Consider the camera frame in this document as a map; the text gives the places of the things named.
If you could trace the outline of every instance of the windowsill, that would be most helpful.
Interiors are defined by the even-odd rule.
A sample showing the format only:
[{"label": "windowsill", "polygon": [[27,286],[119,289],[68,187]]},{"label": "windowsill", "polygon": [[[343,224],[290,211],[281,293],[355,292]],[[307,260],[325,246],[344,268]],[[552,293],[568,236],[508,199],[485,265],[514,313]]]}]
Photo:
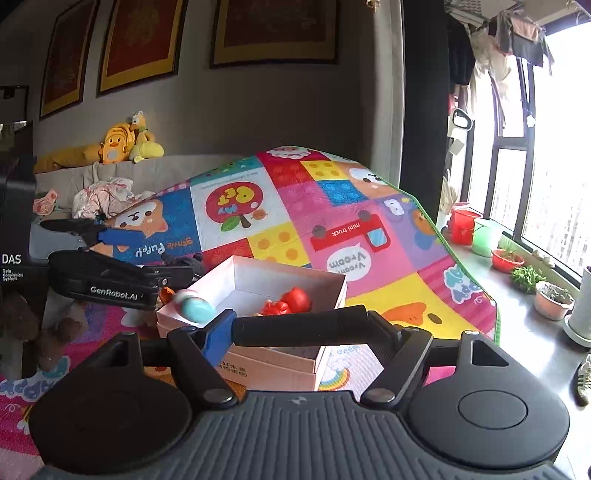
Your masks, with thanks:
[{"label": "windowsill", "polygon": [[[497,303],[501,314],[501,348],[555,392],[567,406],[571,418],[570,432],[555,465],[570,478],[586,480],[591,416],[576,405],[571,393],[571,379],[587,349],[572,342],[563,332],[560,322],[552,322],[539,315],[533,307],[534,295],[515,289],[508,274],[492,268],[490,258],[474,254],[470,247],[451,246],[468,272]],[[550,273],[548,279],[554,283],[555,278]]]}]

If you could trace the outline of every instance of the yellow duck plush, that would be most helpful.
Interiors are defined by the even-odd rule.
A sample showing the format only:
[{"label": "yellow duck plush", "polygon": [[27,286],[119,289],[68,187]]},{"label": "yellow duck plush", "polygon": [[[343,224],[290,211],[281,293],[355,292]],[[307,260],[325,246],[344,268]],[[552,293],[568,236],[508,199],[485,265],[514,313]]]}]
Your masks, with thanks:
[{"label": "yellow duck plush", "polygon": [[105,164],[129,160],[129,153],[135,145],[135,132],[129,124],[117,124],[111,127],[101,143],[99,155]]},{"label": "yellow duck plush", "polygon": [[146,158],[158,158],[164,156],[162,145],[156,143],[154,134],[148,132],[144,113],[140,110],[131,119],[131,131],[137,132],[135,146],[129,153],[129,159],[134,163]]}]

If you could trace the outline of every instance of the red toy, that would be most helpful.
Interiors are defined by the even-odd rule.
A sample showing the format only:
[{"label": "red toy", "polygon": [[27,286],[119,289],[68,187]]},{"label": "red toy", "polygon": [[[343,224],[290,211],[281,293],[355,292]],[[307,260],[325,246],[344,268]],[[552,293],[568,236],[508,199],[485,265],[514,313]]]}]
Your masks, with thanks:
[{"label": "red toy", "polygon": [[312,309],[312,302],[307,293],[298,287],[293,287],[290,291],[284,293],[281,301],[290,306],[292,313],[305,313]]},{"label": "red toy", "polygon": [[265,317],[268,315],[285,315],[287,313],[291,313],[291,310],[290,306],[284,301],[267,300],[261,310],[261,314]]},{"label": "red toy", "polygon": [[304,290],[293,287],[281,296],[280,301],[267,300],[261,314],[285,315],[286,313],[305,313],[312,309],[312,302]]}]

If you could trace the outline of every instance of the sneaker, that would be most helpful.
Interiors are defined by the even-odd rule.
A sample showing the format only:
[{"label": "sneaker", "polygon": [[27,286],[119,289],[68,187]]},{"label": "sneaker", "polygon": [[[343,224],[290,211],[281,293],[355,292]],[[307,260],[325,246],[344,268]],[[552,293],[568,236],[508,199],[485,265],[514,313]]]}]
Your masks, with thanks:
[{"label": "sneaker", "polygon": [[591,353],[581,362],[575,373],[576,388],[574,396],[580,405],[589,405],[591,402]]}]

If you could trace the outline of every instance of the colorful play mat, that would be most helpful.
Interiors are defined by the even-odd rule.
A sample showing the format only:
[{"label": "colorful play mat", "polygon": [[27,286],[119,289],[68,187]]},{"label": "colorful play mat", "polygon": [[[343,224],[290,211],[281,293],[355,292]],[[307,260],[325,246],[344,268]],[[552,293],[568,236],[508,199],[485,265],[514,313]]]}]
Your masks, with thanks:
[{"label": "colorful play mat", "polygon": [[[281,147],[173,186],[108,224],[140,230],[141,248],[99,245],[133,263],[203,252],[213,268],[231,255],[346,274],[347,305],[392,323],[457,339],[474,327],[497,339],[495,302],[463,268],[418,202],[363,165],[302,147]],[[31,405],[105,340],[138,326],[134,311],[87,304],[89,330],[49,374],[0,382],[0,478],[41,465],[28,435]],[[320,388],[358,396],[381,367],[367,346],[333,348]],[[166,372],[152,371],[166,377]]]}]

